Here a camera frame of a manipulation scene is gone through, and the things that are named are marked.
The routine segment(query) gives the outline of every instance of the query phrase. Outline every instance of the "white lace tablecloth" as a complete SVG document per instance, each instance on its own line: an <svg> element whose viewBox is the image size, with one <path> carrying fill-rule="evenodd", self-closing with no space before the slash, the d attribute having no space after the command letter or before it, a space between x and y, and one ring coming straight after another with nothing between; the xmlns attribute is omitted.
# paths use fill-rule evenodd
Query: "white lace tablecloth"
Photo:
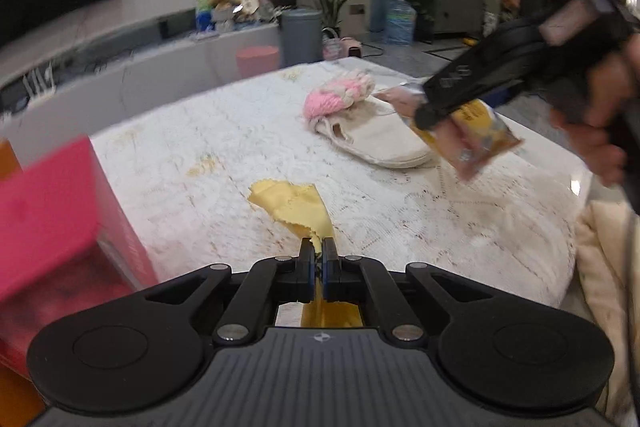
<svg viewBox="0 0 640 427"><path fill-rule="evenodd" d="M299 240L246 201L254 182L272 178L316 184L341 255L374 257L393 270L425 261L558 305L574 265L572 223L584 204L570 190L570 180L586 173L575 156L535 135L520 154L552 160L556 172L510 153L469 185L447 165L371 166L311 133L300 116L309 90L344 64L366 62L270 73L93 137L158 275L168 279L211 263L244 271L264 257L296 255ZM566 172L563 159L571 165Z"/></svg>

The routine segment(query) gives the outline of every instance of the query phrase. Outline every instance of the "plastic food package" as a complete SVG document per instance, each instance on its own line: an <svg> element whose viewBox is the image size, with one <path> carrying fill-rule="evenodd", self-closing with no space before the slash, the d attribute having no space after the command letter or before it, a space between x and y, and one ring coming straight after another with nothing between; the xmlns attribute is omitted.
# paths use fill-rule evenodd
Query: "plastic food package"
<svg viewBox="0 0 640 427"><path fill-rule="evenodd" d="M444 122L434 130L424 131L418 129L414 121L416 110L427 102L421 84L401 84L374 96L393 105L412 131L458 171L464 172L463 167L470 166L467 170L473 175L492 158L522 143L513 136L504 120L482 100L473 100L452 113L450 121L455 125Z"/></svg>
<svg viewBox="0 0 640 427"><path fill-rule="evenodd" d="M85 137L0 185L0 362L48 324L158 283Z"/></svg>

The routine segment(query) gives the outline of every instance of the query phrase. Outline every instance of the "wall outlet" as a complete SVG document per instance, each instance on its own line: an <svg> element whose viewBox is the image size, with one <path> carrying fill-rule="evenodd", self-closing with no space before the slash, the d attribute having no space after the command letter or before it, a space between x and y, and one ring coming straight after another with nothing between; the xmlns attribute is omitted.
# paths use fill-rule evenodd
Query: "wall outlet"
<svg viewBox="0 0 640 427"><path fill-rule="evenodd" d="M350 4L349 15L364 15L364 4Z"/></svg>

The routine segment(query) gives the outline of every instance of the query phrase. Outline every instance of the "red item on cabinet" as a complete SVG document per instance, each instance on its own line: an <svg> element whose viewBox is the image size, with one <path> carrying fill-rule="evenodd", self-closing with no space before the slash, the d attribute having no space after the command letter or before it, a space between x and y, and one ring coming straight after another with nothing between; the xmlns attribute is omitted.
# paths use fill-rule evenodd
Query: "red item on cabinet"
<svg viewBox="0 0 640 427"><path fill-rule="evenodd" d="M27 377L44 326L157 283L87 137L0 184L0 362Z"/></svg>

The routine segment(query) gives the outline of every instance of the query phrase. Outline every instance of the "pink fluffy toy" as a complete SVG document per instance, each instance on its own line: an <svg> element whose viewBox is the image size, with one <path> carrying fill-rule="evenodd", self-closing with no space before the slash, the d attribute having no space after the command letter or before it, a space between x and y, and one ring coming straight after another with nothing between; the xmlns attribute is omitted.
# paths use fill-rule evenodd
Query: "pink fluffy toy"
<svg viewBox="0 0 640 427"><path fill-rule="evenodd" d="M305 100L305 118L315 124L318 118L342 111L367 98L376 83L361 71L345 73L309 93Z"/></svg>

